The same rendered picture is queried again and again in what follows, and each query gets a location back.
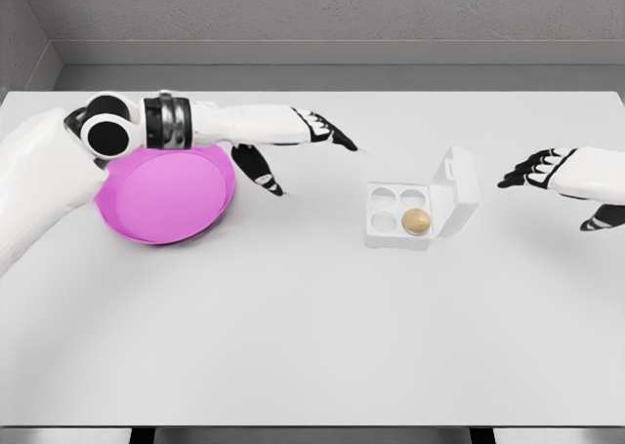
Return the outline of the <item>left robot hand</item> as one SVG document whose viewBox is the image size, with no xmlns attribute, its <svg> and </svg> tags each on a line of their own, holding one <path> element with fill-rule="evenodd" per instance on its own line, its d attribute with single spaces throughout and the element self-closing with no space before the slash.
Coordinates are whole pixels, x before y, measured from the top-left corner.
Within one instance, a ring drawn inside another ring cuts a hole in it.
<svg viewBox="0 0 625 444">
<path fill-rule="evenodd" d="M 229 125 L 226 138 L 231 143 L 230 157 L 243 174 L 273 195 L 281 196 L 282 187 L 258 146 L 299 145 L 331 141 L 349 151 L 357 146 L 322 115 L 285 104 L 250 104 L 225 109 Z"/>
</svg>

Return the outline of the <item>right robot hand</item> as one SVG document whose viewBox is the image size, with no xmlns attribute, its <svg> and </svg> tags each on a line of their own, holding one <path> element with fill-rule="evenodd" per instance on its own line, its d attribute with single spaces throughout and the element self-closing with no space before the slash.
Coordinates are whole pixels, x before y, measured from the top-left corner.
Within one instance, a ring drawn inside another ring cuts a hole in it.
<svg viewBox="0 0 625 444">
<path fill-rule="evenodd" d="M 625 151 L 555 147 L 537 151 L 507 173 L 500 188 L 529 185 L 601 206 L 581 223 L 585 232 L 625 225 Z"/>
</svg>

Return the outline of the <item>white egg box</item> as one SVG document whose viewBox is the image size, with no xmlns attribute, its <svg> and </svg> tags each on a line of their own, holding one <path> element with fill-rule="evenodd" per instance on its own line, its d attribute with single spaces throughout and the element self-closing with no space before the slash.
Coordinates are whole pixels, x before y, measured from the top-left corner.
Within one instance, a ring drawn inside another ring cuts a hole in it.
<svg viewBox="0 0 625 444">
<path fill-rule="evenodd" d="M 437 239 L 457 234 L 480 202 L 479 181 L 471 153 L 451 146 L 427 184 L 370 182 L 365 188 L 364 243 L 369 248 L 426 250 Z M 422 235 L 401 225 L 410 208 L 426 210 L 432 219 Z"/>
</svg>

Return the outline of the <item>brown egg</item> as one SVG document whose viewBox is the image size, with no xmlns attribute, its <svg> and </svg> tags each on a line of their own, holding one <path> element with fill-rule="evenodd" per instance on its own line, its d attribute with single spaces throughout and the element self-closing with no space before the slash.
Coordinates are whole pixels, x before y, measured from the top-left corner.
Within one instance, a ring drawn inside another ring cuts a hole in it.
<svg viewBox="0 0 625 444">
<path fill-rule="evenodd" d="M 410 208 L 401 217 L 402 228 L 409 234 L 422 235 L 432 225 L 430 214 L 422 208 Z"/>
</svg>

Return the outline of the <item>pink round plate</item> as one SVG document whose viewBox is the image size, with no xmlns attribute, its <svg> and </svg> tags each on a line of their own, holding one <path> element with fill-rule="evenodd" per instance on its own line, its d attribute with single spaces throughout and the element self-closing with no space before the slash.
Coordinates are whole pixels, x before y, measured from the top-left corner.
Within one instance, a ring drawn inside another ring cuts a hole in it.
<svg viewBox="0 0 625 444">
<path fill-rule="evenodd" d="M 109 228 L 147 245 L 173 244 L 208 228 L 235 187 L 230 158 L 217 145 L 139 148 L 107 166 L 95 203 Z"/>
</svg>

